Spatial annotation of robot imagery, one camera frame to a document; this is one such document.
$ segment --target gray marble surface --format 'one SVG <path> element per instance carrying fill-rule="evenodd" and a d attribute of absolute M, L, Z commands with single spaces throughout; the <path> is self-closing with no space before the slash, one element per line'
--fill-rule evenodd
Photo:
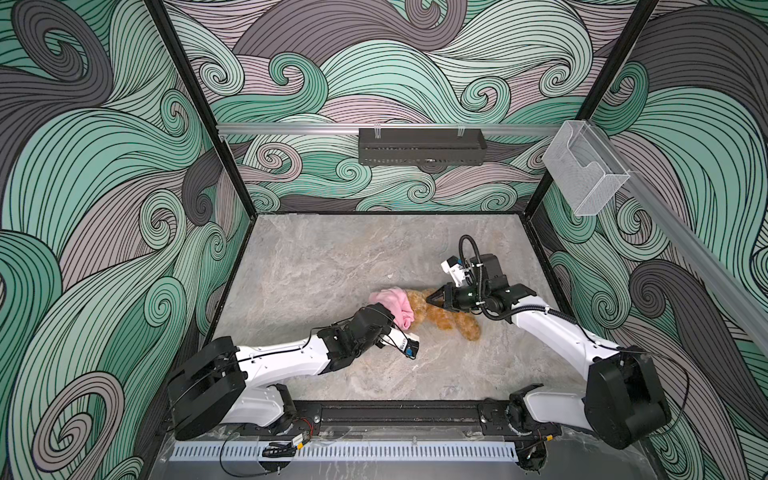
<path fill-rule="evenodd" d="M 440 263 L 472 235 L 494 253 L 510 284 L 554 299 L 516 215 L 262 215 L 250 238 L 215 336 L 236 345 L 306 338 L 344 319 L 391 286 L 450 281 Z M 346 369 L 284 383 L 294 399 L 504 399 L 533 382 L 584 387 L 584 380 L 533 335 L 479 316 L 477 342 L 425 323 L 416 360 L 372 348 Z"/>

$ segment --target brown plush toy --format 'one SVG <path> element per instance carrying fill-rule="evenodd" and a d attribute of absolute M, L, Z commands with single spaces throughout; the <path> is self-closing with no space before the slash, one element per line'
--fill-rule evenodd
<path fill-rule="evenodd" d="M 427 303 L 427 297 L 434 293 L 434 290 L 406 290 L 408 303 L 413 310 L 413 326 L 428 320 L 434 323 L 440 330 L 450 330 L 456 328 L 464 338 L 474 342 L 480 338 L 480 325 L 473 315 L 468 313 L 454 313 L 438 308 Z"/>

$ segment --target pink towel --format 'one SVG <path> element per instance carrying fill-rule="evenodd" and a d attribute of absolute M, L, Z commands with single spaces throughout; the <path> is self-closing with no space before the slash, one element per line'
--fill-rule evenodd
<path fill-rule="evenodd" d="M 413 322 L 413 310 L 402 288 L 388 288 L 371 293 L 368 303 L 381 303 L 395 316 L 395 324 L 403 330 L 407 330 Z"/>

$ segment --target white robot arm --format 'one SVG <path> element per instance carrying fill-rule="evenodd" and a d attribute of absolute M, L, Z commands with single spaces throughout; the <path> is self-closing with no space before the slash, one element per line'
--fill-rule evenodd
<path fill-rule="evenodd" d="M 470 259 L 463 252 L 465 241 L 475 253 Z M 459 240 L 458 251 L 460 259 L 451 257 L 443 263 L 453 282 L 427 297 L 427 302 L 514 323 L 552 348 L 587 380 L 586 390 L 535 385 L 513 394 L 508 413 L 518 428 L 526 430 L 526 425 L 536 422 L 572 425 L 589 429 L 622 449 L 670 421 L 653 360 L 642 349 L 623 348 L 603 339 L 582 328 L 576 319 L 551 309 L 526 286 L 509 286 L 496 256 L 481 255 L 469 235 Z M 458 270 L 464 273 L 461 282 Z"/>
<path fill-rule="evenodd" d="M 464 240 L 475 250 L 469 260 L 462 252 Z M 514 323 L 587 380 L 581 391 L 534 385 L 513 393 L 507 415 L 519 434 L 547 422 L 572 425 L 622 449 L 669 422 L 656 369 L 642 350 L 624 349 L 583 329 L 524 285 L 509 286 L 498 259 L 479 255 L 471 237 L 462 237 L 459 254 L 461 260 L 451 257 L 442 264 L 453 281 L 430 295 L 428 303 Z M 295 412 L 290 411 L 293 400 L 287 389 L 276 382 L 344 368 L 373 345 L 394 346 L 416 357 L 419 338 L 404 333 L 393 320 L 377 303 L 292 343 L 235 347 L 229 337 L 214 340 L 171 376 L 168 395 L 176 438 L 191 439 L 219 423 L 255 423 L 271 432 L 283 431 Z"/>
<path fill-rule="evenodd" d="M 176 438 L 191 439 L 219 423 L 255 423 L 279 432 L 293 420 L 286 413 L 293 401 L 277 382 L 342 369 L 374 345 L 415 359 L 419 338 L 404 333 L 394 318 L 376 303 L 296 342 L 235 347 L 230 337 L 215 339 L 168 383 Z"/>

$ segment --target white vent strip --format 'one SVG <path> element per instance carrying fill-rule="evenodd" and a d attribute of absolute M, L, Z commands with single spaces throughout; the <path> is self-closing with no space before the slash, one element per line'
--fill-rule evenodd
<path fill-rule="evenodd" d="M 176 442 L 172 462 L 209 462 L 219 460 L 223 442 Z M 221 458 L 228 462 L 273 461 L 261 452 L 269 442 L 227 442 Z M 370 462 L 370 461 L 450 461 L 517 462 L 514 444 L 505 442 L 394 442 L 394 441 L 316 441 L 291 458 L 305 462 Z"/>

